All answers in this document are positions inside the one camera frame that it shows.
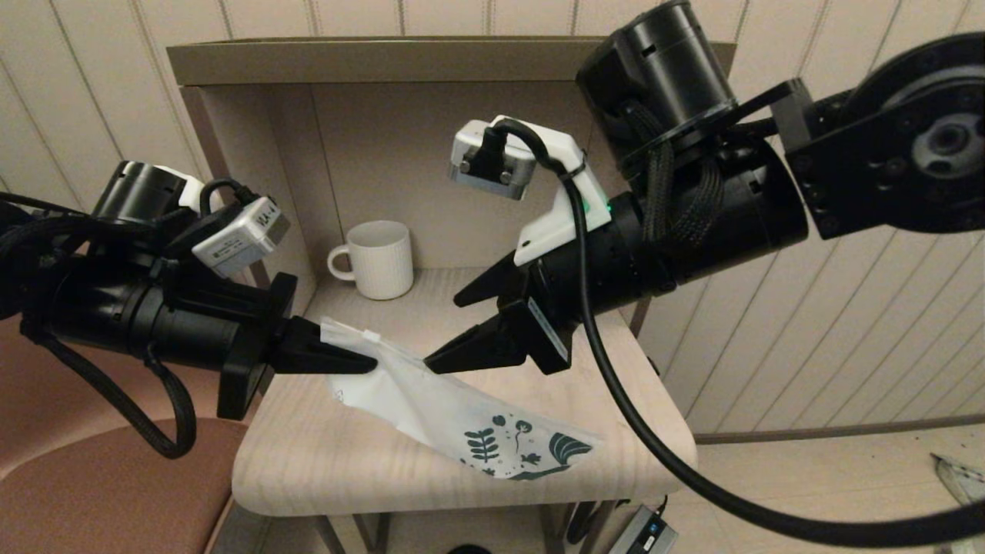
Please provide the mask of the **white floral zipper pouch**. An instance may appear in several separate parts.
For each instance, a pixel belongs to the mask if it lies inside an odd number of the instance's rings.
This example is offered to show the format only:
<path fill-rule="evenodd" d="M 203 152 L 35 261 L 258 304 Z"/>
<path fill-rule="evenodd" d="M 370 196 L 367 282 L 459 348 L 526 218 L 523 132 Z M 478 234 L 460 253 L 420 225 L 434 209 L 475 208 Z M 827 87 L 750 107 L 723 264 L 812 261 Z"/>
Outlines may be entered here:
<path fill-rule="evenodd" d="M 331 318 L 325 344 L 376 360 L 369 374 L 330 375 L 339 402 L 387 421 L 432 450 L 496 479 L 529 481 L 570 469 L 603 439 L 437 375 L 419 355 L 369 330 Z"/>

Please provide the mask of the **white ribbed ceramic mug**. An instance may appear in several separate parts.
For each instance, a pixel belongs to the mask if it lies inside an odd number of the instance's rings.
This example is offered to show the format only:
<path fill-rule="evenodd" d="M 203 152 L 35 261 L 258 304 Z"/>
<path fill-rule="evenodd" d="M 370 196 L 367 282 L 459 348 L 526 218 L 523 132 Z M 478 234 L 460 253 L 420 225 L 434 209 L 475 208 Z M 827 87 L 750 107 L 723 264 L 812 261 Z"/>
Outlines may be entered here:
<path fill-rule="evenodd" d="M 355 225 L 344 245 L 331 250 L 326 265 L 332 276 L 354 283 L 367 299 L 401 297 L 414 285 L 409 228 L 387 220 Z"/>

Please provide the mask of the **dark metal table leg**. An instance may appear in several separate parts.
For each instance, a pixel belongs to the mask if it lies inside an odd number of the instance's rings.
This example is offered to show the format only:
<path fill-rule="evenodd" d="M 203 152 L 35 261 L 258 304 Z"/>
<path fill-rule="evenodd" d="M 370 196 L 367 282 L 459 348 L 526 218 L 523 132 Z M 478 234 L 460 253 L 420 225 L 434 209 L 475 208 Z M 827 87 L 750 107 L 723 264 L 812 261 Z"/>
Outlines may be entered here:
<path fill-rule="evenodd" d="M 616 500 L 539 505 L 539 523 L 546 554 L 566 554 L 567 545 L 574 545 L 567 542 L 573 536 L 571 529 L 582 536 L 578 554 L 604 552 L 602 536 L 616 507 Z"/>
<path fill-rule="evenodd" d="M 392 513 L 314 516 L 313 525 L 330 554 L 386 554 Z"/>

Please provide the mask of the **pink upholstered chair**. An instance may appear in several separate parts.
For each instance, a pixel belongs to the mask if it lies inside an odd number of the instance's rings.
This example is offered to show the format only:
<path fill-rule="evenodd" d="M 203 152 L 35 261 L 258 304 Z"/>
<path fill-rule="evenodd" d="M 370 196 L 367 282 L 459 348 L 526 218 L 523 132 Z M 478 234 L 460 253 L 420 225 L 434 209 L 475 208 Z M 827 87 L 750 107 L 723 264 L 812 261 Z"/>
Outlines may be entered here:
<path fill-rule="evenodd" d="M 247 425 L 217 417 L 219 375 L 170 371 L 192 396 L 193 450 L 170 460 L 84 379 L 0 320 L 0 554 L 207 554 L 231 509 Z"/>

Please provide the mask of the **grey power adapter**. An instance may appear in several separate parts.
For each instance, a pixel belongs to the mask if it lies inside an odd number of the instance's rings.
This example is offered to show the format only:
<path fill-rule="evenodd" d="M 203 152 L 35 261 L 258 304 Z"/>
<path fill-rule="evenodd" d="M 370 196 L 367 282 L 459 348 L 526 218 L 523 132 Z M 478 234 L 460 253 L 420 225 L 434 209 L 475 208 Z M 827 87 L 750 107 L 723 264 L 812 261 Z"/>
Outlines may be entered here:
<path fill-rule="evenodd" d="M 640 506 L 606 554 L 670 554 L 678 539 L 661 515 Z"/>

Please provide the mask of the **beige wooden shelf hutch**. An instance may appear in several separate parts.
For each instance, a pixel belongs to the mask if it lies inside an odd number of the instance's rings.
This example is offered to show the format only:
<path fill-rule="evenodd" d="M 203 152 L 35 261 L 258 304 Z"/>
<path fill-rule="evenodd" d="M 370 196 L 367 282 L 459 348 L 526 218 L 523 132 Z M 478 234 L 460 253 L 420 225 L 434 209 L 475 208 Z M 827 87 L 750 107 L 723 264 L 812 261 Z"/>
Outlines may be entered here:
<path fill-rule="evenodd" d="M 422 269 L 485 268 L 552 206 L 535 173 L 520 201 L 458 185 L 455 133 L 507 115 L 571 135 L 611 196 L 625 192 L 574 77 L 598 36 L 254 38 L 166 49 L 208 168 L 272 196 L 292 227 L 250 269 L 298 277 L 304 313 L 354 225 L 408 225 Z"/>

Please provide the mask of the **brown baseboard strip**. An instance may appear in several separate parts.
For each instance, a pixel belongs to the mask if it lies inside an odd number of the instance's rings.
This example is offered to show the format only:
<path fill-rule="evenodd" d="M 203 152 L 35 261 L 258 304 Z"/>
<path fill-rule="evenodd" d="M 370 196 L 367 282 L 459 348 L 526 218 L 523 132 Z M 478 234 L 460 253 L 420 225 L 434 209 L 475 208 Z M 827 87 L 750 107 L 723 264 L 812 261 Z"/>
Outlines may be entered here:
<path fill-rule="evenodd" d="M 805 430 L 774 430 L 763 432 L 708 432 L 695 434 L 699 446 L 720 444 L 752 444 L 752 442 L 777 442 L 788 439 L 828 439 L 890 434 L 890 432 L 915 432 L 985 423 L 985 414 L 957 415 L 939 419 L 915 420 L 900 423 L 877 423 L 857 426 L 841 426 Z"/>

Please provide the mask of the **white patterned floor item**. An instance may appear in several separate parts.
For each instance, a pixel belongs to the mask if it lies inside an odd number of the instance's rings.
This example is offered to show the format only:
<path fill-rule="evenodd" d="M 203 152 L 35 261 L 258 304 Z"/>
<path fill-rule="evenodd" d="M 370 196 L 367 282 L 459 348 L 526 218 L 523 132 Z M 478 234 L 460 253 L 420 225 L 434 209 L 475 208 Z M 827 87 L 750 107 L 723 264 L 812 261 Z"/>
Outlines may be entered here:
<path fill-rule="evenodd" d="M 943 487 L 960 505 L 985 502 L 985 470 L 949 456 L 931 453 L 933 470 Z"/>

